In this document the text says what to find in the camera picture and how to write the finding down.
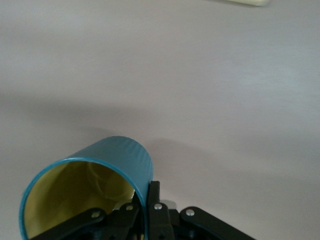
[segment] screw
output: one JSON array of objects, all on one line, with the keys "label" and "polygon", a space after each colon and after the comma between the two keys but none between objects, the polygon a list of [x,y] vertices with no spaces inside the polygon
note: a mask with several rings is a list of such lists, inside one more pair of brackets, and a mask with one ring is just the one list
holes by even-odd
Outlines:
[{"label": "screw", "polygon": [[132,210],[132,209],[134,209],[134,206],[132,206],[132,205],[128,205],[128,206],[126,206],[126,208],[125,208],[125,210],[127,210],[127,211],[130,211],[130,210]]},{"label": "screw", "polygon": [[94,211],[92,214],[91,214],[91,217],[93,218],[93,219],[95,219],[95,218],[97,218],[97,217],[99,217],[100,216],[100,211]]},{"label": "screw", "polygon": [[185,214],[186,214],[187,216],[189,216],[189,217],[192,217],[192,216],[195,215],[195,211],[193,211],[192,209],[187,209],[187,210],[185,211]]},{"label": "screw", "polygon": [[162,209],[162,205],[161,205],[160,203],[156,203],[156,204],[154,205],[154,209],[155,209],[155,210],[160,210],[160,209]]}]

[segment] silver screw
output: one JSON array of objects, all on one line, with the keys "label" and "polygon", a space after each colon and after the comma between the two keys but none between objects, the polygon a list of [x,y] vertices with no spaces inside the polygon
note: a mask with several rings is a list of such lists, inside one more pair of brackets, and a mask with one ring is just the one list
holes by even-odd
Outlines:
[{"label": "silver screw", "polygon": [[160,203],[156,203],[156,204],[154,205],[154,209],[155,209],[155,210],[160,210],[160,209],[162,209],[162,205],[161,205]]},{"label": "silver screw", "polygon": [[185,214],[186,214],[187,216],[189,216],[189,217],[192,217],[192,216],[195,215],[195,211],[193,211],[192,209],[187,209],[187,210],[185,211]]},{"label": "silver screw", "polygon": [[93,219],[95,219],[95,218],[97,218],[97,217],[99,217],[100,216],[100,211],[94,211],[92,214],[91,214],[91,217],[93,218]]},{"label": "silver screw", "polygon": [[126,206],[126,208],[125,208],[125,210],[127,210],[127,211],[130,211],[130,210],[132,210],[132,209],[134,209],[134,206],[132,206],[132,205],[128,205],[128,206]]}]

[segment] white table surface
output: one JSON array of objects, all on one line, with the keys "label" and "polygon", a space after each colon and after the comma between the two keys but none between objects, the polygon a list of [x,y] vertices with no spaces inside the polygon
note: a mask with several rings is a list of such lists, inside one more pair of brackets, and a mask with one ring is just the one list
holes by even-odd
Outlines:
[{"label": "white table surface", "polygon": [[114,135],[161,198],[257,240],[320,239],[320,2],[3,1],[0,239],[48,164]]}]

